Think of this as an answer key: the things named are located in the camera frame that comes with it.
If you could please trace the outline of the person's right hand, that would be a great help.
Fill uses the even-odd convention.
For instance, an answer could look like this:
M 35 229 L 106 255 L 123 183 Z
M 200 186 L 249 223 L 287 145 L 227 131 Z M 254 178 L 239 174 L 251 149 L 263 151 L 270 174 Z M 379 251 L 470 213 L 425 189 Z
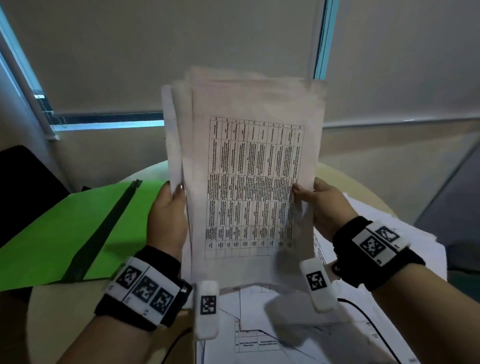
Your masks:
M 320 178 L 314 179 L 313 191 L 316 203 L 309 203 L 313 208 L 313 224 L 323 238 L 333 242 L 334 235 L 358 213 L 339 189 Z

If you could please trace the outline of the person's left hand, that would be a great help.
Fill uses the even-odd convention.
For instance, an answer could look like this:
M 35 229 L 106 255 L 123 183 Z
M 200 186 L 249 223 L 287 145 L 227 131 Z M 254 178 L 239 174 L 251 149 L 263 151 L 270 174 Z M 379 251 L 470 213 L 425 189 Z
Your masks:
M 148 214 L 146 244 L 181 261 L 188 221 L 185 212 L 171 208 L 174 191 L 170 181 L 160 188 Z

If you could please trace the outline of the sheaf of printed paper sheets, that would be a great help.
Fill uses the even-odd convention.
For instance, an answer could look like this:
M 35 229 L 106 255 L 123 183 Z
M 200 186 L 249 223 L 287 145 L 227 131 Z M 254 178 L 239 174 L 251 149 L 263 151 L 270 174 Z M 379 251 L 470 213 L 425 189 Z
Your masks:
M 314 182 L 326 100 L 325 80 L 197 67 L 161 87 L 169 180 L 187 198 L 183 279 L 308 291 L 312 209 L 292 186 Z

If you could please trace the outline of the person's right forearm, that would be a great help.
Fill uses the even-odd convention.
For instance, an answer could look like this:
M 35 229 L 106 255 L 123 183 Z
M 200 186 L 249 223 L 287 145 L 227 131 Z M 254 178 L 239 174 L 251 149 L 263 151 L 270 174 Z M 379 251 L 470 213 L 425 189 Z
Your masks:
M 372 295 L 421 364 L 480 364 L 480 303 L 408 264 Z

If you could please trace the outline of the person's left forearm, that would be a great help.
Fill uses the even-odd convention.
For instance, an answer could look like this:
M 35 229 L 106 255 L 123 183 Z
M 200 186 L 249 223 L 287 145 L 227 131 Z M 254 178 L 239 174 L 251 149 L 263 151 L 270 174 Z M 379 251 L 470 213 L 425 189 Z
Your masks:
M 147 332 L 94 315 L 57 364 L 146 364 L 164 348 L 161 364 L 194 364 L 192 321 L 189 311 L 181 310 L 170 328 Z

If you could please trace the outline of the black wristband with marker tags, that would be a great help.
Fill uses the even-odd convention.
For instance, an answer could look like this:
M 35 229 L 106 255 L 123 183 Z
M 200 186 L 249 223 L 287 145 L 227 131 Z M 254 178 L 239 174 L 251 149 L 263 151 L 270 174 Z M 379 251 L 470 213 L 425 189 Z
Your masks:
M 426 266 L 410 242 L 380 221 L 357 216 L 333 236 L 335 275 L 349 285 L 372 292 L 409 264 Z
M 129 257 L 105 288 L 94 315 L 147 332 L 169 328 L 192 292 L 180 278 L 179 260 L 151 246 Z

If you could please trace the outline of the green paper folder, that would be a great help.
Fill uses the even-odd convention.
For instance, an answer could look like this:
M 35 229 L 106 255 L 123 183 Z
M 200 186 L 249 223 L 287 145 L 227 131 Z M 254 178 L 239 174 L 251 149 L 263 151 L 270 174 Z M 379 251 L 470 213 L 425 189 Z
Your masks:
M 0 292 L 57 282 L 109 278 L 146 243 L 147 215 L 164 180 L 137 180 L 70 194 L 0 248 Z M 81 259 L 83 277 L 64 278 L 75 255 L 129 190 L 117 220 L 102 228 L 104 241 Z

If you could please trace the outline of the pile of printed drawing sheets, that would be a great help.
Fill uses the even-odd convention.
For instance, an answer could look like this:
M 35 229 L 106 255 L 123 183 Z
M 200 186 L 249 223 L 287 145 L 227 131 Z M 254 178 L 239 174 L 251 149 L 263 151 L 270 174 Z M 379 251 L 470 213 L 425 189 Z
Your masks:
M 421 364 L 363 287 L 332 282 L 338 310 L 315 313 L 306 294 L 267 284 L 220 297 L 220 332 L 196 364 Z

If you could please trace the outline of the black chair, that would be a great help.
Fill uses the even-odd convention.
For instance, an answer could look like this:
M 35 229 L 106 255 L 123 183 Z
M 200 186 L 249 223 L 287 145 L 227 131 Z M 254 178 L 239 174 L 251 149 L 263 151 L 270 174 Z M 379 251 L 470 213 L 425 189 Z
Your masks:
M 69 195 L 25 146 L 0 151 L 0 248 Z

